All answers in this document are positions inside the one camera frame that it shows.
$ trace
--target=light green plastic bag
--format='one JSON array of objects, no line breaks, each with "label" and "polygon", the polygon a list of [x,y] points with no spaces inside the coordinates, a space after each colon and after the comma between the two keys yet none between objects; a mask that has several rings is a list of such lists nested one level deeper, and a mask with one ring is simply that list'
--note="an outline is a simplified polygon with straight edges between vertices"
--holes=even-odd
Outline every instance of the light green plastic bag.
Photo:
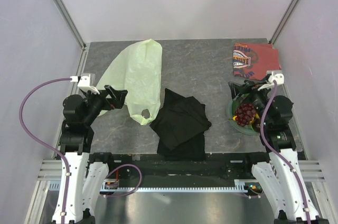
[{"label": "light green plastic bag", "polygon": [[[137,42],[121,51],[96,87],[104,89],[105,85],[111,85],[117,90],[127,89],[125,104],[131,118],[146,125],[156,118],[161,104],[161,68],[162,46],[152,39]],[[143,110],[149,111],[149,118],[142,116]]]}]

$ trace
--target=red cloth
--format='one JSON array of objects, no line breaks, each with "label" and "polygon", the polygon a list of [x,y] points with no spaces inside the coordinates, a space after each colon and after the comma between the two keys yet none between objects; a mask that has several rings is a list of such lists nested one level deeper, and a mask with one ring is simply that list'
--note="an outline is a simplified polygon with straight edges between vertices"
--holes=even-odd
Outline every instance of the red cloth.
[{"label": "red cloth", "polygon": [[270,70],[280,70],[278,50],[272,44],[236,43],[233,48],[233,75],[261,80]]}]

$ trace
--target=gray table surface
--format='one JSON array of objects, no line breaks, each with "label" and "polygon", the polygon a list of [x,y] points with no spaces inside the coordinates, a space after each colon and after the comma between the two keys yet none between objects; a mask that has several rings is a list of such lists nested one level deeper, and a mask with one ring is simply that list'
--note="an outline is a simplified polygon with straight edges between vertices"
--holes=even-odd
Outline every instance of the gray table surface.
[{"label": "gray table surface", "polygon": [[[267,43],[266,39],[164,40],[162,88],[182,96],[194,96],[206,105],[206,116],[212,126],[205,134],[207,153],[264,151],[258,136],[248,136],[231,126],[226,107],[231,100],[228,81],[243,82],[233,76],[232,49],[236,42]],[[113,59],[135,41],[91,43],[84,72],[101,78]],[[297,149],[301,149],[298,131],[290,123]],[[129,116],[127,107],[98,117],[92,125],[95,132],[92,152],[114,154],[156,153],[158,136],[147,125],[141,126]]]}]

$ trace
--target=red grapes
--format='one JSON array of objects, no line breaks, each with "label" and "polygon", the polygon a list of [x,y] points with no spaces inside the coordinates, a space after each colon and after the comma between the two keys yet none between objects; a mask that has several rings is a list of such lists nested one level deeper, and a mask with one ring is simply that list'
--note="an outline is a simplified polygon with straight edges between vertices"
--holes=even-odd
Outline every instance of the red grapes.
[{"label": "red grapes", "polygon": [[241,104],[235,111],[237,124],[239,126],[250,125],[256,115],[256,110],[252,104]]}]

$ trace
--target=white panel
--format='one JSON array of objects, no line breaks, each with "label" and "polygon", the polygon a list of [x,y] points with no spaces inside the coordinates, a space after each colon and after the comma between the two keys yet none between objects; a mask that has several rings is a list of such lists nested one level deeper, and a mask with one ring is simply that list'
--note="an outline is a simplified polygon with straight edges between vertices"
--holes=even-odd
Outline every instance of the white panel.
[{"label": "white panel", "polygon": [[[44,157],[51,152],[20,126],[24,96],[47,80],[75,73],[81,51],[53,0],[0,0],[0,219],[23,223]],[[70,83],[45,87],[28,100],[24,119],[55,144]]]},{"label": "white panel", "polygon": [[275,45],[306,153],[319,160],[336,207],[337,40],[338,0],[301,0]]},{"label": "white panel", "polygon": [[291,0],[63,0],[86,42],[270,38]]}]

